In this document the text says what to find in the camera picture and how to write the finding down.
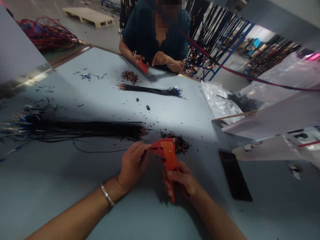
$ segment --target wrist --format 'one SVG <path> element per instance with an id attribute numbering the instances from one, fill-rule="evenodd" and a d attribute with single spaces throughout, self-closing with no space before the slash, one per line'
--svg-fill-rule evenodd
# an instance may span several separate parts
<path id="1" fill-rule="evenodd" d="M 168 62 L 167 62 L 167 67 L 171 66 L 171 64 L 174 64 L 174 59 L 170 56 L 168 56 Z"/>
<path id="2" fill-rule="evenodd" d="M 111 178 L 103 184 L 108 196 L 115 203 L 128 193 L 118 182 L 118 176 Z"/>
<path id="3" fill-rule="evenodd" d="M 195 205 L 195 204 L 199 203 L 201 201 L 201 199 L 205 198 L 206 194 L 207 194 L 206 190 L 204 190 L 203 187 L 200 186 L 197 189 L 196 193 L 190 197 L 191 204 Z"/>

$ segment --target clear plastic bag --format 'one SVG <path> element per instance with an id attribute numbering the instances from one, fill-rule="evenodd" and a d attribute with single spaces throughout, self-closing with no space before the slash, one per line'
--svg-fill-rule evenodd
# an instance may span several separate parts
<path id="1" fill-rule="evenodd" d="M 201 87 L 215 118 L 227 117 L 242 113 L 240 108 L 233 101 L 228 99 L 228 94 L 230 94 L 230 92 L 224 89 L 221 83 L 202 82 Z M 226 118 L 223 121 L 225 121 L 227 124 L 231 124 L 239 121 L 242 118 L 244 117 L 232 117 Z"/>
<path id="2" fill-rule="evenodd" d="M 291 53 L 281 63 L 259 76 L 260 79 L 272 83 L 310 88 L 320 82 L 320 63 L 302 60 L 296 53 Z M 249 86 L 240 92 L 235 92 L 229 96 L 242 111 L 263 109 L 277 102 L 280 102 L 297 91 L 281 87 L 267 85 L 253 81 Z"/>

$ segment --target dark green shirt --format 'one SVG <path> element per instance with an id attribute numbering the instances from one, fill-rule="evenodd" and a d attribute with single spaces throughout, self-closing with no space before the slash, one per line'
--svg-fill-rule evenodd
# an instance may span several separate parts
<path id="1" fill-rule="evenodd" d="M 145 57 L 145 63 L 152 64 L 154 55 L 158 51 L 172 57 L 176 61 L 182 61 L 188 54 L 188 43 L 179 31 L 189 35 L 190 17 L 185 9 L 179 11 L 176 23 L 169 28 L 166 39 L 161 43 L 156 40 L 154 20 L 152 19 L 152 8 L 144 0 L 138 0 L 135 5 L 127 26 L 122 31 L 125 44 L 131 51 Z M 159 68 L 170 71 L 166 65 Z"/>

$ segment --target hand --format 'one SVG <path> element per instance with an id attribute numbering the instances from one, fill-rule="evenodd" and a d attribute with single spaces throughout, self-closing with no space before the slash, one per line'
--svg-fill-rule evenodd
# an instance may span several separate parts
<path id="1" fill-rule="evenodd" d="M 150 144 L 134 143 L 123 155 L 118 182 L 126 191 L 130 191 L 147 169 Z"/>
<path id="2" fill-rule="evenodd" d="M 200 183 L 196 180 L 190 169 L 184 162 L 178 162 L 177 169 L 180 171 L 168 171 L 168 177 L 172 180 L 181 183 L 184 187 L 181 188 L 182 195 L 185 198 L 194 198 L 202 189 Z M 165 167 L 163 168 L 163 184 L 168 196 L 173 194 Z"/>
<path id="3" fill-rule="evenodd" d="M 139 61 L 140 59 L 141 59 L 142 61 L 145 60 L 145 58 L 144 58 L 143 56 L 136 54 L 136 55 L 134 55 L 134 56 L 132 57 L 131 61 L 134 62 L 134 64 L 137 65 L 137 63 L 138 63 L 138 61 Z"/>
<path id="4" fill-rule="evenodd" d="M 167 64 L 169 60 L 170 60 L 170 57 L 168 55 L 165 55 L 163 52 L 158 51 L 156 55 L 154 55 L 152 66 Z"/>

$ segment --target red cable bundle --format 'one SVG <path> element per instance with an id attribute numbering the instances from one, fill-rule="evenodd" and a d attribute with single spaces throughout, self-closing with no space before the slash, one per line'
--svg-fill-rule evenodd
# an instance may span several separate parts
<path id="1" fill-rule="evenodd" d="M 72 48 L 75 42 L 79 42 L 77 36 L 62 26 L 59 19 L 49 17 L 40 17 L 36 21 L 22 19 L 18 24 L 39 51 Z"/>

